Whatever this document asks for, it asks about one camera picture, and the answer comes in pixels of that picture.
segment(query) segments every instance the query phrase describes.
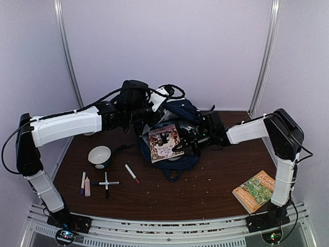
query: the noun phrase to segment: book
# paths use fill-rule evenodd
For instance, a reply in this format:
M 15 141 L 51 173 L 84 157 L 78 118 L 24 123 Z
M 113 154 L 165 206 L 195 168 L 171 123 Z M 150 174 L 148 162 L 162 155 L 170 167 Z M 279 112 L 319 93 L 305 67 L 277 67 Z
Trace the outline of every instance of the book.
M 265 171 L 261 171 L 232 193 L 251 214 L 271 199 L 275 183 Z
M 149 131 L 149 141 L 152 163 L 184 154 L 184 152 L 172 151 L 173 147 L 180 142 L 175 124 Z

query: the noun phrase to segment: brown table surface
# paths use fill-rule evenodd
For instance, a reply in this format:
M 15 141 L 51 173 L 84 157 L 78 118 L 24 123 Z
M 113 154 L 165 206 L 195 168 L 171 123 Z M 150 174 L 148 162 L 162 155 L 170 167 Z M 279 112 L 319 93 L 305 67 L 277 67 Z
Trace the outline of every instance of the brown table surface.
M 220 112 L 225 126 L 249 119 L 246 112 Z M 202 152 L 192 171 L 184 171 L 177 182 L 165 179 L 163 171 L 144 160 L 138 147 L 123 150 L 105 170 L 88 163 L 90 150 L 99 145 L 115 150 L 122 144 L 137 144 L 131 130 L 124 135 L 121 129 L 74 137 L 54 180 L 71 212 L 90 216 L 129 220 L 192 220 L 245 215 L 247 211 L 232 191 L 246 180 L 265 170 L 272 178 L 276 168 L 261 139 L 213 151 Z M 124 167 L 129 164 L 140 180 L 137 184 Z M 109 187 L 105 199 L 104 186 L 92 186 L 91 197 L 80 195 L 82 172 L 91 182 L 104 181 L 108 171 L 110 182 L 121 185 Z

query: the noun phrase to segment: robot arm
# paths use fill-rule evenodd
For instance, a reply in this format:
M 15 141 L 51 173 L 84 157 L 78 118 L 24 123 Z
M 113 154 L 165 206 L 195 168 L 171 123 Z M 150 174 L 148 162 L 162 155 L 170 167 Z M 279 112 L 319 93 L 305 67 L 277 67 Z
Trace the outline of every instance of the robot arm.
M 125 81 L 120 95 L 111 102 L 101 101 L 83 111 L 60 113 L 50 117 L 30 117 L 23 114 L 16 140 L 17 169 L 35 189 L 46 204 L 50 220 L 58 227 L 69 228 L 78 224 L 80 232 L 88 232 L 90 218 L 70 214 L 64 199 L 56 190 L 40 161 L 38 147 L 58 139 L 86 133 L 112 130 L 145 121 L 151 125 L 162 117 L 161 104 L 174 91 L 171 87 L 160 87 L 147 94 L 147 84 L 139 81 Z
M 257 119 L 242 121 L 224 129 L 218 113 L 203 116 L 207 132 L 199 136 L 185 137 L 174 151 L 199 150 L 209 145 L 227 147 L 252 139 L 269 137 L 277 157 L 276 185 L 271 197 L 274 205 L 283 207 L 289 200 L 291 185 L 294 183 L 294 171 L 299 158 L 304 134 L 296 122 L 284 109 Z

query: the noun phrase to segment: white wall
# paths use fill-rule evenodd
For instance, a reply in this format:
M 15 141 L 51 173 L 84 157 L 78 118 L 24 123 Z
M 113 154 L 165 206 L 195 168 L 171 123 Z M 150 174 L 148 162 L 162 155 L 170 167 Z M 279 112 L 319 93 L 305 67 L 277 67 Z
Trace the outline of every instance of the white wall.
M 271 0 L 63 1 L 85 104 L 126 79 L 181 86 L 200 109 L 249 109 Z
M 65 66 L 52 0 L 0 1 L 0 144 L 13 132 L 20 115 L 48 115 L 77 108 Z M 66 140 L 40 149 L 48 173 Z M 15 170 L 14 142 L 6 148 Z M 17 246 L 34 199 L 27 181 L 0 167 L 1 246 Z
M 299 166 L 294 197 L 304 201 L 319 237 L 329 230 L 329 1 L 282 3 L 279 32 L 258 115 L 285 108 L 314 157 Z

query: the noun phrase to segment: marker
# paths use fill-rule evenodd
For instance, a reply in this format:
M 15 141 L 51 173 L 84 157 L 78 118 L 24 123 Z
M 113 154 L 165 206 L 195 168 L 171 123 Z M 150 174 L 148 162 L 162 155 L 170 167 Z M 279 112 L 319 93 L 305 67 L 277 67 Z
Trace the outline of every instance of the marker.
M 105 182 L 106 183 L 108 182 L 107 171 L 105 172 Z M 105 184 L 105 199 L 108 199 L 108 198 L 109 198 L 108 184 Z
M 84 181 L 86 180 L 86 173 L 83 172 L 82 173 L 82 182 L 81 182 L 81 190 L 80 190 L 80 194 L 83 196 L 84 195 Z
M 127 164 L 125 165 L 125 167 L 126 167 L 127 171 L 130 173 L 130 175 L 133 177 L 133 179 L 136 181 L 136 183 L 139 184 L 139 181 L 138 181 L 136 175 L 133 173 L 133 171 L 130 169 L 130 167 Z
M 119 185 L 122 184 L 120 182 L 97 182 L 97 183 L 92 183 L 92 185 Z

